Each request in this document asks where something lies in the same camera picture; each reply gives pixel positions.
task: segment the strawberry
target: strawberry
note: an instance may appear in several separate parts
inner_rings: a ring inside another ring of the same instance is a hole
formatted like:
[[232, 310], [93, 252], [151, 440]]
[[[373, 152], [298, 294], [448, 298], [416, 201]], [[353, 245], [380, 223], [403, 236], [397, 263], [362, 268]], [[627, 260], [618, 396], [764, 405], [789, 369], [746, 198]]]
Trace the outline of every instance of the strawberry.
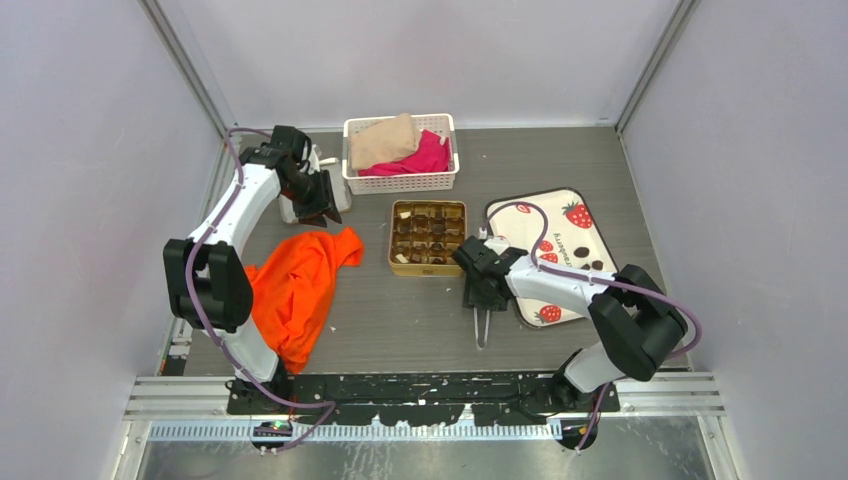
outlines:
[[580, 228], [592, 228], [592, 216], [582, 203], [574, 202], [562, 207], [562, 214]]
[[562, 318], [562, 309], [556, 305], [546, 305], [536, 314], [536, 319], [545, 323], [554, 323], [560, 318]]

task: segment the black mounting plate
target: black mounting plate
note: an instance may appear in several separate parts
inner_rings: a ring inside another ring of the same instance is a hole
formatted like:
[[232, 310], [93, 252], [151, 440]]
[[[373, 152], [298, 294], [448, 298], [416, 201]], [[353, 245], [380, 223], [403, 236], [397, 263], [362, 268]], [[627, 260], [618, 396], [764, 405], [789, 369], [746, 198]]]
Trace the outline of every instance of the black mounting plate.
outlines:
[[[333, 400], [337, 406], [327, 419], [338, 425], [370, 425], [379, 414], [383, 425], [406, 421], [411, 426], [456, 423], [471, 405], [477, 426], [541, 425], [548, 416], [590, 410], [585, 401], [565, 407], [552, 398], [552, 371], [302, 374], [289, 377], [292, 398], [300, 403]], [[620, 410], [615, 386], [607, 390], [601, 412]], [[269, 414], [267, 406], [230, 398], [230, 414]], [[287, 412], [286, 407], [280, 413]], [[314, 423], [319, 409], [297, 409], [298, 422]]]

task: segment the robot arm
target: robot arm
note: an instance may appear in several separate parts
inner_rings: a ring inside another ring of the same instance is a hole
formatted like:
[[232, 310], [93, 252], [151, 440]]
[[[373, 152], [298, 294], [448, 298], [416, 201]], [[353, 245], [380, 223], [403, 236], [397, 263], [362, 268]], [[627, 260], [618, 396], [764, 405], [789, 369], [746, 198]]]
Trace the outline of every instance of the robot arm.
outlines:
[[[269, 142], [246, 149], [239, 161], [243, 179], [233, 179], [218, 205], [187, 239], [171, 239], [166, 244], [165, 275], [171, 311], [192, 327], [205, 331], [189, 298], [186, 264], [195, 240], [224, 211], [217, 228], [198, 251], [192, 281], [203, 310], [216, 335], [226, 342], [229, 353], [257, 380], [268, 382], [278, 373], [280, 364], [250, 316], [253, 290], [239, 260], [242, 249], [262, 212], [280, 195], [292, 201], [299, 223], [326, 227], [325, 216], [338, 223], [341, 216], [329, 173], [321, 171], [311, 140], [300, 130], [275, 127]], [[241, 190], [229, 204], [235, 189]], [[248, 380], [240, 371], [236, 376]]]
[[[453, 258], [468, 275], [478, 301], [502, 304], [532, 298], [592, 319], [601, 341], [576, 352], [557, 372], [555, 381], [564, 388], [560, 396], [568, 397], [564, 401], [622, 377], [650, 380], [688, 329], [676, 309], [602, 284], [612, 281], [660, 292], [650, 276], [633, 265], [616, 274], [557, 266], [557, 271], [578, 277], [570, 278], [538, 268], [526, 250], [510, 247], [502, 238], [484, 242], [470, 237]], [[593, 281], [583, 280], [587, 274]], [[631, 315], [628, 307], [636, 307], [636, 313]]]

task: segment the orange cloth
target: orange cloth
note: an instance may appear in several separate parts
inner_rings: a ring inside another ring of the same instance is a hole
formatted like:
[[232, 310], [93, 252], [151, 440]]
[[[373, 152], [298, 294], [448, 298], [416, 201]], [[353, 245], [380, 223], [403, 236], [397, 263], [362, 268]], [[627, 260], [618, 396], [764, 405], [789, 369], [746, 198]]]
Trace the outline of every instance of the orange cloth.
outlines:
[[253, 287], [253, 321], [289, 372], [303, 370], [324, 328], [336, 270], [359, 265], [364, 253], [350, 227], [335, 236], [307, 232], [279, 244], [262, 268], [244, 269]]

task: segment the white plastic basket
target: white plastic basket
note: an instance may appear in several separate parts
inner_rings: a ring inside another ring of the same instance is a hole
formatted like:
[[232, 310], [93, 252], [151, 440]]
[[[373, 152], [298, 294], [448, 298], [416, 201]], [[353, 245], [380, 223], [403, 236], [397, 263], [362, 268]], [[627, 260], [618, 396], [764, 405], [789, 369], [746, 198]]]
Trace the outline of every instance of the white plastic basket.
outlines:
[[345, 122], [344, 145], [342, 146], [342, 176], [347, 180], [350, 191], [354, 195], [371, 193], [420, 192], [425, 190], [450, 190], [453, 180], [459, 171], [459, 155], [456, 153], [456, 132], [453, 128], [453, 117], [447, 113], [432, 115], [413, 115], [415, 126], [450, 138], [451, 159], [448, 169], [439, 173], [406, 173], [390, 177], [367, 176], [360, 177], [358, 172], [350, 167], [350, 135], [359, 133], [374, 123], [392, 117], [352, 118]]

